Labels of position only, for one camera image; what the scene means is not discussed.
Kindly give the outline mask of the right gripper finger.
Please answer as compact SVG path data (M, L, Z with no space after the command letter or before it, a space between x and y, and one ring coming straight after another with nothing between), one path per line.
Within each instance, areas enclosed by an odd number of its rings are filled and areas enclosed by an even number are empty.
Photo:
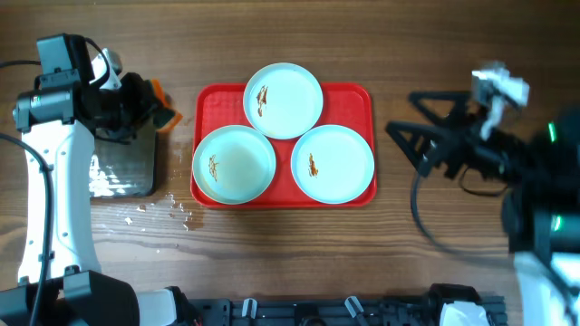
M474 121L474 115L469 113L468 91L413 91L408 100L438 127L465 127Z
M450 153L448 129L391 121L385 130L416 170L437 168Z

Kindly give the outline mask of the green orange sponge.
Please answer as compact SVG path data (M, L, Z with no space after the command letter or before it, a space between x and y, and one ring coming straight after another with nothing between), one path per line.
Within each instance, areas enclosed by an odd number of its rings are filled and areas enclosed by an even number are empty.
M164 91L160 81L151 79L150 84L155 98L160 102L160 108L154 110L153 124L159 133L172 131L183 119L183 115L173 108L173 99Z

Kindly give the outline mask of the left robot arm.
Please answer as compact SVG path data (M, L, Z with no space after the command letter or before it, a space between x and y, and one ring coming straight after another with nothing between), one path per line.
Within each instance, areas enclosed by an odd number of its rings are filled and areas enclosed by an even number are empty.
M170 286L135 292L104 275L92 238L90 165L101 130L124 142L154 122L179 120L156 80L129 72L94 78L45 74L23 93L14 119L28 168L28 230L14 289L1 294L8 325L199 325L185 294Z

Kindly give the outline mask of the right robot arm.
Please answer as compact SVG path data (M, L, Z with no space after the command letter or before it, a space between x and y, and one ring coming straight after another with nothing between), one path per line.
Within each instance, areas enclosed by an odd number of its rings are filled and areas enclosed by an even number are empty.
M506 106L525 103L502 91L418 91L410 103L428 124L390 121L386 132L415 168L411 215L440 251L472 264L503 267L496 258L438 241L423 224L421 182L445 165L445 177L463 181L474 169L503 183L484 197L501 197L501 222L508 238L529 321L549 325L579 322L579 110L571 108L529 142L500 130Z

